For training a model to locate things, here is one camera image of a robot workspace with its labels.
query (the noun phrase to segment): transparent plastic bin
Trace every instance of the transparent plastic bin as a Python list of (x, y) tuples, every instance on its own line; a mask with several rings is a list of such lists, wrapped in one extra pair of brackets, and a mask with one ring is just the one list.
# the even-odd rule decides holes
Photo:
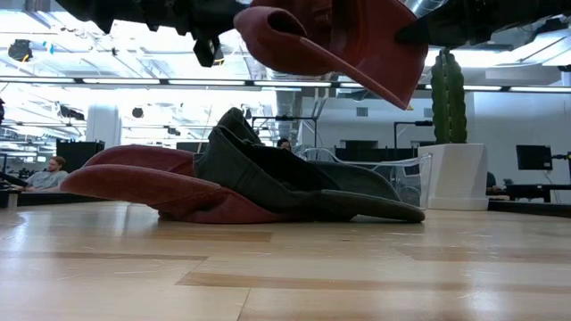
[(403, 202), (426, 209), (432, 155), (425, 154), (415, 159), (382, 162), (343, 161), (325, 148), (308, 148), (296, 153), (307, 161), (332, 161), (360, 166), (375, 171), (384, 177), (401, 197)]

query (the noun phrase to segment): potted cactus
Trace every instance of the potted cactus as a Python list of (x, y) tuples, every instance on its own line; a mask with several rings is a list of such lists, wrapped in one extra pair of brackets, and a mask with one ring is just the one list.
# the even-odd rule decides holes
[(487, 210), (485, 146), (467, 143), (464, 76), (448, 49), (436, 58), (431, 86), (436, 145), (418, 151), (419, 155), (432, 155), (426, 206), (438, 210)]

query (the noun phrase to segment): wooden floor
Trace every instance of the wooden floor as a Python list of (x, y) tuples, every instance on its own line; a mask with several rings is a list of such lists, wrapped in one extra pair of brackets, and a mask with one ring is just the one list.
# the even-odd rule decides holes
[(115, 202), (0, 211), (0, 320), (571, 320), (571, 219), (200, 226)]

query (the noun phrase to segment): red fabric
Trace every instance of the red fabric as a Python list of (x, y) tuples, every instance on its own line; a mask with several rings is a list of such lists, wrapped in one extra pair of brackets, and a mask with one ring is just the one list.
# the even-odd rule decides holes
[(399, 0), (254, 0), (234, 19), (250, 53), (273, 70), (339, 71), (406, 109), (428, 45), (397, 43), (416, 17)]
[(67, 193), (146, 204), (164, 218), (204, 224), (294, 220), (218, 184), (192, 177), (193, 154), (160, 147), (121, 146), (98, 153), (61, 185)]

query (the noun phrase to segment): white square pot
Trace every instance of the white square pot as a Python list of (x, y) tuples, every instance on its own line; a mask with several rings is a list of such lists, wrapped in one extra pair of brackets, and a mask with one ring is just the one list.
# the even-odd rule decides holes
[(432, 155), (427, 207), (433, 210), (487, 210), (488, 157), (484, 144), (440, 144), (418, 148)]

